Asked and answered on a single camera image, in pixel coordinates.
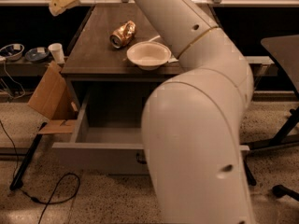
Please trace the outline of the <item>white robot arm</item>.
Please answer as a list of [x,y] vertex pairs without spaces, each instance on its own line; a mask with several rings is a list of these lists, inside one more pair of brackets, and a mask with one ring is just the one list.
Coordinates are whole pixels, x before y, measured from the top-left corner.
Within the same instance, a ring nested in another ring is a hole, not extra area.
[[184,72],[157,87],[141,118],[149,173],[168,224],[255,224],[239,129],[249,64],[191,0],[134,0]]

